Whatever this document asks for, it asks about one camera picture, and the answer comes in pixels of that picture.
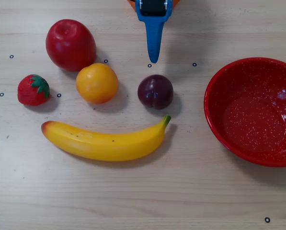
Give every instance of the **plum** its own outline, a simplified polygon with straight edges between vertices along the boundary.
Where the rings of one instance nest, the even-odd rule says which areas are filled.
[[[172,83],[162,75],[151,75],[140,83],[137,95],[146,107],[164,109],[172,103]]]

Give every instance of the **strawberry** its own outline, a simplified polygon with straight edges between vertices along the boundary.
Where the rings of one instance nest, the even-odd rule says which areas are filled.
[[[21,104],[37,106],[49,100],[49,85],[39,75],[32,74],[18,85],[17,97]]]

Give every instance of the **banana tip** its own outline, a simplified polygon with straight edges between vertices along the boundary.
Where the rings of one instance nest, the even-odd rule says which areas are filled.
[[[169,115],[166,115],[164,118],[163,118],[163,123],[165,125],[165,127],[168,125],[168,123],[171,121],[172,117],[169,116]]]
[[[48,125],[51,123],[52,121],[46,121],[45,123],[42,124],[42,133],[45,135],[46,132],[46,128],[48,127]]]

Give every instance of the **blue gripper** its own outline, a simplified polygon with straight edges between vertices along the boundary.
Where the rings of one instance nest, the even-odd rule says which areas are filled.
[[[148,54],[152,63],[157,63],[159,59],[163,26],[172,14],[172,6],[173,0],[168,0],[164,16],[144,16],[140,10],[140,0],[135,2],[138,19],[146,25]]]

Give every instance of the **bowl rim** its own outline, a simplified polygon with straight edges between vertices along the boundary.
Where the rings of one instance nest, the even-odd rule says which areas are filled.
[[[225,146],[228,150],[230,150],[232,153],[234,153],[235,155],[237,155],[238,157],[249,161],[251,163],[254,164],[258,164],[258,165],[262,165],[262,166],[267,166],[267,167],[286,167],[286,161],[285,162],[268,162],[268,161],[263,161],[263,160],[258,160],[255,159],[254,157],[251,157],[247,154],[244,154],[241,150],[238,150],[237,148],[233,147],[232,145],[230,145],[225,139],[224,137],[222,137],[220,135],[220,133],[217,131],[217,129],[214,126],[213,121],[211,120],[211,115],[210,115],[210,110],[209,110],[209,97],[210,97],[210,92],[214,86],[214,84],[216,83],[216,81],[219,79],[219,77],[226,72],[227,69],[231,69],[232,67],[235,67],[239,64],[242,64],[243,62],[252,62],[252,61],[263,61],[263,62],[273,62],[276,63],[278,65],[284,66],[286,67],[286,63],[276,60],[276,59],[271,59],[271,58],[266,58],[266,57],[249,57],[249,58],[244,58],[244,59],[240,59],[234,62],[231,62],[230,64],[224,66],[222,69],[220,69],[211,79],[211,81],[209,82],[207,88],[206,88],[206,92],[205,92],[205,97],[204,97],[204,111],[205,111],[205,116],[206,116],[206,120],[209,124],[209,127],[211,129],[211,131],[213,132],[213,134],[215,135],[215,137],[219,140],[219,142]]]

